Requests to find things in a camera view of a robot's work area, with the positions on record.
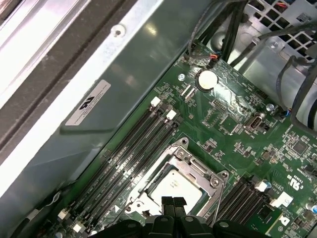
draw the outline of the ul logo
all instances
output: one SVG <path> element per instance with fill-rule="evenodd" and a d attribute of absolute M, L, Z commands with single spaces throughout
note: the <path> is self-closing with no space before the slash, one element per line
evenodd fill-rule
<path fill-rule="evenodd" d="M 92 100 L 93 100 L 94 98 L 95 98 L 95 97 L 87 98 L 87 100 L 83 103 L 83 105 L 81 105 L 81 107 L 79 108 L 79 110 L 83 110 L 84 108 L 88 107 L 88 105 L 92 102 Z"/>

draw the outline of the wire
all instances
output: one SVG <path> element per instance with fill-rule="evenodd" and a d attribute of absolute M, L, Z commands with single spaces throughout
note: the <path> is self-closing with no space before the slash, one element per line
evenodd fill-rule
<path fill-rule="evenodd" d="M 239 2 L 239 1 L 245 1 L 245 0 L 214 0 L 211 3 L 209 3 L 209 5 L 205 8 L 205 10 L 203 11 L 202 15 L 200 16 L 200 18 L 198 19 L 198 22 L 196 23 L 196 26 L 194 27 L 194 30 L 192 32 L 191 38 L 188 42 L 188 46 L 187 46 L 187 50 L 188 50 L 188 56 L 193 58 L 193 59 L 207 59 L 210 57 L 210 55 L 204 55 L 204 56 L 196 56 L 192 54 L 192 44 L 194 42 L 195 36 L 198 32 L 198 29 L 202 23 L 202 21 L 204 20 L 206 14 L 208 13 L 208 11 L 211 9 L 211 7 L 213 5 L 216 5 L 218 3 L 231 3 L 231 2 Z"/>
<path fill-rule="evenodd" d="M 276 5 L 283 7 L 283 8 L 287 8 L 287 5 L 285 3 L 282 3 L 282 2 L 278 2 Z"/>
<path fill-rule="evenodd" d="M 285 106 L 284 102 L 283 102 L 283 96 L 282 96 L 282 78 L 283 75 L 285 73 L 286 70 L 288 70 L 288 68 L 290 66 L 292 66 L 294 59 L 296 59 L 295 56 L 291 56 L 289 58 L 289 60 L 287 61 L 286 65 L 284 66 L 284 68 L 281 70 L 281 72 L 278 74 L 277 76 L 277 80 L 276 80 L 276 93 L 278 96 L 278 100 L 279 100 L 279 104 L 280 106 L 283 108 L 284 111 L 287 110 L 287 107 Z"/>
<path fill-rule="evenodd" d="M 248 1 L 239 2 L 235 4 L 235 9 L 232 13 L 231 20 L 228 26 L 228 30 L 222 45 L 222 60 L 228 62 L 231 52 L 234 47 L 234 43 L 237 38 L 239 25 L 243 17 L 243 10 Z"/>
<path fill-rule="evenodd" d="M 317 58 L 315 59 L 313 65 L 310 67 L 307 77 L 305 78 L 304 82 L 302 83 L 301 87 L 299 88 L 295 96 L 293 106 L 292 106 L 292 113 L 291 113 L 291 122 L 293 123 L 293 125 L 297 126 L 302 131 L 309 133 L 310 135 L 314 137 L 317 137 L 317 131 L 314 131 L 308 128 L 307 126 L 305 126 L 304 124 L 302 124 L 297 119 L 296 115 L 304 99 L 306 98 L 309 90 L 311 89 L 316 77 L 317 77 Z"/>
<path fill-rule="evenodd" d="M 218 14 L 218 16 L 212 21 L 209 27 L 202 33 L 202 35 L 198 38 L 200 42 L 204 45 L 207 45 L 208 41 L 214 36 L 219 27 L 225 22 L 225 20 L 230 16 L 233 12 L 234 3 L 229 3 L 222 11 Z"/>
<path fill-rule="evenodd" d="M 266 40 L 270 37 L 273 37 L 273 36 L 283 36 L 283 35 L 287 35 L 287 34 L 298 33 L 301 31 L 314 30 L 316 28 L 317 28 L 317 22 L 310 22 L 310 23 L 300 25 L 300 26 L 292 26 L 292 27 L 289 27 L 286 29 L 281 29 L 281 30 L 269 32 L 267 34 L 259 36 L 259 40 L 264 41 L 264 40 Z M 253 50 L 253 48 L 255 46 L 256 46 L 256 44 L 254 42 L 251 42 L 245 48 L 245 50 L 230 65 L 232 67 L 236 66 L 241 60 L 243 60 L 248 55 L 248 53 L 250 53 Z"/>
<path fill-rule="evenodd" d="M 312 63 L 308 63 L 306 62 L 305 58 L 296 58 L 295 56 L 291 56 L 287 63 L 285 64 L 284 68 L 281 70 L 281 72 L 278 74 L 277 76 L 277 80 L 276 80 L 276 93 L 280 102 L 280 106 L 283 108 L 284 111 L 288 110 L 288 108 L 285 106 L 284 102 L 283 102 L 283 97 L 282 97 L 282 78 L 284 73 L 286 72 L 286 70 L 289 69 L 290 66 L 296 66 L 296 65 L 302 65 L 302 66 L 308 66 L 308 65 L 312 65 Z"/>

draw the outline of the black ram slot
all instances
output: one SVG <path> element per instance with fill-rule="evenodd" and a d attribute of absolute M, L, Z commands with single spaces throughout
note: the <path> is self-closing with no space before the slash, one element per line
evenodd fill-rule
<path fill-rule="evenodd" d="M 227 193 L 227 195 L 221 201 L 218 215 L 220 215 L 221 212 L 223 212 L 224 208 L 227 208 L 229 206 L 229 204 L 231 203 L 232 199 L 234 199 L 234 198 L 239 196 L 239 193 L 244 188 L 245 188 L 244 183 L 241 180 L 239 180 L 238 183 Z M 214 212 L 208 217 L 208 219 L 206 221 L 206 223 L 208 225 L 210 225 L 212 223 L 213 215 L 214 215 Z"/>
<path fill-rule="evenodd" d="M 152 130 L 153 124 L 157 123 L 157 121 L 159 120 L 159 118 L 153 118 L 152 121 L 146 126 L 146 128 L 144 129 L 144 131 L 142 133 L 140 133 L 137 138 L 135 138 L 135 140 L 133 141 L 132 145 L 129 147 L 129 149 L 127 149 L 123 155 L 121 155 L 121 157 L 119 158 L 117 164 L 120 166 L 121 163 L 123 163 L 126 158 L 127 155 L 129 155 L 131 152 L 133 152 L 133 150 L 138 146 L 138 144 L 140 143 L 140 141 L 142 141 L 143 136 L 146 135 L 147 133 L 149 133 Z M 117 166 L 116 167 L 112 167 L 110 169 L 110 171 L 105 172 L 104 177 L 101 179 L 101 181 L 99 181 L 97 183 L 97 185 L 93 188 L 93 190 L 87 195 L 87 197 L 84 199 L 84 201 L 81 202 L 81 206 L 76 209 L 77 211 L 82 212 L 85 207 L 87 206 L 87 204 L 91 204 L 93 202 L 93 200 L 95 199 L 95 197 L 104 189 L 104 185 L 106 184 L 106 181 L 111 178 L 112 176 L 115 175 L 115 172 L 117 171 Z"/>
<path fill-rule="evenodd" d="M 218 212 L 218 217 L 219 217 L 219 219 L 221 219 L 221 218 L 224 216 L 224 214 L 226 214 L 227 211 L 228 211 L 232 206 L 234 206 L 235 201 L 236 201 L 237 199 L 239 199 L 239 197 L 240 197 L 242 194 L 245 193 L 245 190 L 246 190 L 246 189 L 247 189 L 247 188 L 246 188 L 245 186 L 243 186 L 242 189 L 237 193 L 237 195 L 236 195 L 235 197 L 230 197 L 230 198 L 229 198 L 229 202 L 228 202 L 227 206 L 223 207 L 223 209 L 219 210 L 219 212 Z"/>
<path fill-rule="evenodd" d="M 172 128 L 170 128 L 165 135 L 162 137 L 162 139 L 151 149 L 150 153 L 146 156 L 144 159 L 145 162 L 150 161 L 150 158 L 157 152 L 157 150 L 166 142 L 166 140 L 171 136 L 174 129 L 177 127 L 176 124 L 173 125 Z M 144 168 L 144 164 L 142 164 L 139 167 L 136 167 L 135 170 L 132 172 L 130 179 L 127 179 L 124 184 L 121 186 L 121 188 L 112 196 L 111 200 L 106 201 L 106 204 L 102 207 L 101 211 L 97 213 L 96 217 L 93 219 L 90 227 L 94 227 L 97 225 L 98 221 L 102 216 L 105 215 L 105 213 L 113 206 L 114 202 L 117 200 L 118 196 L 128 188 L 130 185 L 130 182 L 132 179 L 135 178 L 136 175 L 138 175 L 142 169 Z"/>
<path fill-rule="evenodd" d="M 234 218 L 234 222 L 240 223 L 242 220 L 247 216 L 247 214 L 250 212 L 249 207 L 253 207 L 254 204 L 256 204 L 260 200 L 257 196 L 252 196 L 250 202 L 248 202 L 249 205 L 246 205 L 243 209 L 241 209 L 238 213 L 238 216 Z"/>
<path fill-rule="evenodd" d="M 117 156 L 121 150 L 124 148 L 124 146 L 130 141 L 130 139 L 135 135 L 135 133 L 140 129 L 140 127 L 143 126 L 144 122 L 149 118 L 151 115 L 151 111 L 147 110 L 142 117 L 139 119 L 139 121 L 136 123 L 136 125 L 133 126 L 133 128 L 129 131 L 128 135 L 120 142 L 120 144 L 116 147 L 115 151 L 112 152 L 111 156 L 108 160 L 104 162 L 104 164 L 98 169 L 98 171 L 94 174 L 94 176 L 89 180 L 89 182 L 85 185 L 83 190 L 78 195 L 78 199 L 76 201 L 80 201 L 83 199 L 83 196 L 87 192 L 88 188 L 90 188 L 96 181 L 96 179 L 103 173 L 103 171 L 106 169 L 107 166 L 109 166 L 108 162 L 115 156 Z"/>
<path fill-rule="evenodd" d="M 135 163 L 137 162 L 137 160 L 139 159 L 139 157 L 144 153 L 144 151 L 148 148 L 149 144 L 153 141 L 153 139 L 158 135 L 156 132 L 160 132 L 162 130 L 162 128 L 165 126 L 165 124 L 161 121 L 160 122 L 161 125 L 158 127 L 158 130 L 155 131 L 151 131 L 151 136 L 150 138 L 147 139 L 147 142 L 145 143 L 145 145 L 143 145 L 142 149 L 137 153 L 137 155 L 133 155 L 132 158 L 130 159 L 130 161 L 128 162 L 128 164 L 126 165 L 126 167 L 117 175 L 117 178 L 114 180 L 114 182 L 112 182 L 111 184 L 103 184 L 105 187 L 107 187 L 108 189 L 106 189 L 103 194 L 104 196 L 99 196 L 95 201 L 92 201 L 93 206 L 91 206 L 86 212 L 85 214 L 91 215 L 95 212 L 96 208 L 98 208 L 100 206 L 100 204 L 102 204 L 105 196 L 108 196 L 108 194 L 110 194 L 113 189 L 118 185 L 118 183 L 124 178 L 124 173 L 130 169 L 133 168 L 133 166 L 135 165 Z"/>
<path fill-rule="evenodd" d="M 259 202 L 257 204 L 255 204 L 255 206 L 253 206 L 251 209 L 249 209 L 249 212 L 247 213 L 247 215 L 242 219 L 242 221 L 240 222 L 240 224 L 245 225 L 247 223 L 247 221 L 253 216 L 253 214 L 255 214 L 255 212 L 264 205 L 264 201 L 262 199 L 259 200 Z"/>
<path fill-rule="evenodd" d="M 231 205 L 230 208 L 221 216 L 220 219 L 231 220 L 234 214 L 242 208 L 243 203 L 246 199 L 248 199 L 252 195 L 252 192 L 246 188 L 243 193 L 235 200 Z"/>

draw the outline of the ram slot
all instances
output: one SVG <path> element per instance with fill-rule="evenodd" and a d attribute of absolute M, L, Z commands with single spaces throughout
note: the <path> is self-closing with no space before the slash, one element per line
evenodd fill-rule
<path fill-rule="evenodd" d="M 71 208 L 78 208 L 80 205 L 79 201 L 81 201 L 84 196 L 86 195 L 87 191 L 92 187 L 92 185 L 96 182 L 96 180 L 99 179 L 100 176 L 104 174 L 104 170 L 109 166 L 109 162 L 113 160 L 114 157 L 116 157 L 118 154 L 122 153 L 124 147 L 126 144 L 130 142 L 130 140 L 135 136 L 135 134 L 138 132 L 138 130 L 144 125 L 144 123 L 149 119 L 152 112 L 150 110 L 147 110 L 142 117 L 139 119 L 136 125 L 133 126 L 133 128 L 130 130 L 128 135 L 120 142 L 120 144 L 116 147 L 114 152 L 111 153 L 109 158 L 104 161 L 102 166 L 98 169 L 98 171 L 94 174 L 94 176 L 89 180 L 89 182 L 85 185 L 83 190 L 78 195 L 78 198 L 76 201 L 70 206 Z"/>
<path fill-rule="evenodd" d="M 259 199 L 256 204 L 249 209 L 248 213 L 243 217 L 243 219 L 239 222 L 240 224 L 244 225 L 247 223 L 247 221 L 249 220 L 250 217 L 252 217 L 255 212 L 264 205 L 264 201 L 262 199 Z"/>
<path fill-rule="evenodd" d="M 156 123 L 158 122 L 160 118 L 154 118 L 151 119 L 150 123 L 146 126 L 144 131 L 140 133 L 137 138 L 133 141 L 132 145 L 129 147 L 128 150 L 126 150 L 123 155 L 121 155 L 117 161 L 117 166 L 112 166 L 109 168 L 109 170 L 105 171 L 105 176 L 101 179 L 101 181 L 98 182 L 98 185 L 94 188 L 94 191 L 91 192 L 85 201 L 82 203 L 80 208 L 78 210 L 82 210 L 82 214 L 87 214 L 90 211 L 90 208 L 88 211 L 85 211 L 86 207 L 94 207 L 94 204 L 98 204 L 98 201 L 102 199 L 102 194 L 107 193 L 107 187 L 109 186 L 109 182 L 111 183 L 112 181 L 109 181 L 111 179 L 116 180 L 116 173 L 118 168 L 123 165 L 123 163 L 127 162 L 127 159 L 130 157 L 130 155 L 133 153 L 133 151 L 138 147 L 138 145 L 144 140 L 144 137 L 147 136 L 147 134 L 151 133 L 153 130 L 153 125 L 156 126 Z"/>
<path fill-rule="evenodd" d="M 130 178 L 126 179 L 124 181 L 124 183 L 121 185 L 121 188 L 118 191 L 116 191 L 116 193 L 109 200 L 106 200 L 104 202 L 104 205 L 101 207 L 100 211 L 97 212 L 96 216 L 94 216 L 93 221 L 90 224 L 90 227 L 94 227 L 95 225 L 97 225 L 97 223 L 101 219 L 101 217 L 104 216 L 106 214 L 106 212 L 113 206 L 113 204 L 117 200 L 118 196 L 129 187 L 131 180 L 134 179 L 142 171 L 144 166 L 147 166 L 147 164 L 151 163 L 151 157 L 167 141 L 167 139 L 172 135 L 172 132 L 175 130 L 176 127 L 177 127 L 177 125 L 174 124 L 172 126 L 172 128 L 170 128 L 167 132 L 164 133 L 164 135 L 161 137 L 160 141 L 158 143 L 156 143 L 155 146 L 151 147 L 151 150 L 146 155 L 146 157 L 145 158 L 141 157 L 140 160 L 142 160 L 142 162 L 145 162 L 145 164 L 139 163 L 140 166 L 135 168 L 135 170 L 130 175 Z M 144 150 L 141 150 L 139 154 L 143 155 Z"/>
<path fill-rule="evenodd" d="M 106 196 L 108 196 L 108 194 L 110 194 L 113 191 L 113 189 L 120 183 L 121 180 L 124 179 L 125 173 L 133 168 L 133 166 L 137 162 L 139 156 L 142 155 L 143 151 L 146 148 L 148 148 L 149 144 L 157 136 L 156 132 L 160 132 L 164 126 L 165 126 L 164 122 L 160 121 L 158 129 L 154 130 L 154 131 L 150 130 L 151 136 L 149 138 L 146 138 L 147 136 L 145 136 L 144 140 L 146 141 L 146 143 L 142 146 L 142 149 L 136 155 L 133 154 L 133 152 L 131 154 L 128 154 L 128 157 L 126 159 L 124 159 L 125 161 L 128 160 L 127 165 L 120 172 L 117 173 L 117 175 L 113 181 L 111 181 L 110 183 L 107 182 L 106 184 L 103 184 L 104 187 L 99 191 L 99 194 L 95 198 L 95 200 L 90 201 L 91 206 L 85 211 L 85 213 L 83 214 L 83 217 L 87 217 L 87 216 L 89 217 L 92 213 L 94 213 L 94 211 L 96 210 L 96 208 L 98 208 L 100 206 L 100 204 L 104 200 L 104 198 Z"/>
<path fill-rule="evenodd" d="M 231 220 L 234 216 L 234 214 L 242 207 L 244 201 L 248 199 L 253 193 L 246 188 L 243 190 L 242 194 L 231 203 L 231 206 L 226 212 L 224 212 L 219 218 L 220 219 L 226 219 L 226 220 Z"/>
<path fill-rule="evenodd" d="M 245 218 L 248 217 L 248 214 L 250 213 L 250 211 L 254 209 L 254 206 L 256 206 L 260 202 L 260 200 L 261 199 L 258 196 L 256 195 L 253 196 L 250 202 L 248 202 L 249 206 L 247 206 L 247 209 L 241 210 L 233 221 L 237 223 L 241 223 Z"/>
<path fill-rule="evenodd" d="M 218 216 L 219 217 L 224 209 L 227 209 L 229 207 L 229 205 L 232 203 L 233 199 L 236 199 L 239 194 L 242 192 L 242 190 L 245 189 L 245 181 L 244 180 L 239 180 L 238 183 L 226 194 L 226 196 L 223 198 L 223 200 L 220 203 L 220 207 L 219 207 L 219 212 L 218 212 Z M 212 214 L 208 217 L 207 219 L 207 224 L 211 225 L 212 220 L 213 220 L 213 216 L 214 216 L 214 212 L 212 212 Z"/>

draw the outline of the motherboard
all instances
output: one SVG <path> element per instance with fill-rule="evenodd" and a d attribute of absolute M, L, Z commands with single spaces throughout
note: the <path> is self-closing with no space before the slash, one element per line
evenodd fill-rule
<path fill-rule="evenodd" d="M 211 52 L 198 44 L 195 54 Z M 304 238 L 317 222 L 316 139 L 227 63 L 208 64 L 181 55 L 35 237 L 144 223 L 172 196 L 208 225 L 221 199 L 218 220 Z"/>

